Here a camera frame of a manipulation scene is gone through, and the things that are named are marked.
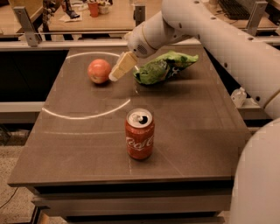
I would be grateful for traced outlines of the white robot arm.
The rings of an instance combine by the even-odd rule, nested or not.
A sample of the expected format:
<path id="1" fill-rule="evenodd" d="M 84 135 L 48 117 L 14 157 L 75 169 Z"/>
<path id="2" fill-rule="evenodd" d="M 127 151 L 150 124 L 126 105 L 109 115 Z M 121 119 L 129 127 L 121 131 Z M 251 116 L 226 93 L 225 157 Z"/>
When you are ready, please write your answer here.
<path id="1" fill-rule="evenodd" d="M 161 11 L 126 37 L 129 50 L 110 73 L 119 80 L 160 47 L 195 37 L 272 121 L 244 147 L 234 178 L 229 224 L 280 224 L 280 52 L 215 17 L 200 0 L 162 0 Z"/>

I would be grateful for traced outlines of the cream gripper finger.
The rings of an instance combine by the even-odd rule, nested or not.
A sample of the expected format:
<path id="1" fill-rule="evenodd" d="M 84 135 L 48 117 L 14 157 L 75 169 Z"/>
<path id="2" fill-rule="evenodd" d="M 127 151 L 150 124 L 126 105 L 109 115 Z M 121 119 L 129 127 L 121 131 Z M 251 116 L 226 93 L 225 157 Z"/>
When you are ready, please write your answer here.
<path id="1" fill-rule="evenodd" d="M 118 81 L 137 64 L 137 56 L 133 52 L 123 52 L 113 66 L 109 79 Z"/>

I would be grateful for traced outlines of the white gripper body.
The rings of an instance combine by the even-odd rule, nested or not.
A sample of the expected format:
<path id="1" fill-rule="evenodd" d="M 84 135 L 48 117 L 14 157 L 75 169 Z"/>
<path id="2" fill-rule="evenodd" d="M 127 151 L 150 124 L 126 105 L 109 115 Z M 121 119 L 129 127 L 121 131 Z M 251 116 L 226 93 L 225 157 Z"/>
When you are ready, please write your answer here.
<path id="1" fill-rule="evenodd" d="M 124 36 L 129 50 L 138 58 L 147 58 L 157 51 L 148 43 L 144 34 L 144 26 L 145 22 L 142 22 Z"/>

